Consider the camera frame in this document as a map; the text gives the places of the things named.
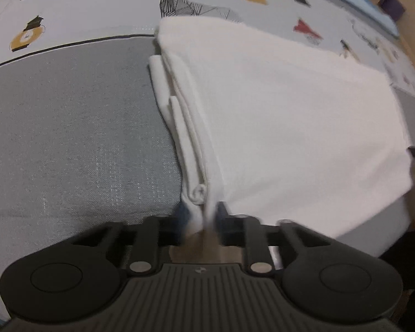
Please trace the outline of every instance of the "white cloth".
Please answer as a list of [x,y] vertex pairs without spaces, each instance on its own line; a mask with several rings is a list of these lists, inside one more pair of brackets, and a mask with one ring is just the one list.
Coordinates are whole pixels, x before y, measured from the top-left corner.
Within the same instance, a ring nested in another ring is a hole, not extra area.
[[163,19],[158,43],[149,66],[192,231],[225,201],[336,237],[410,189],[407,129],[377,70],[209,17]]

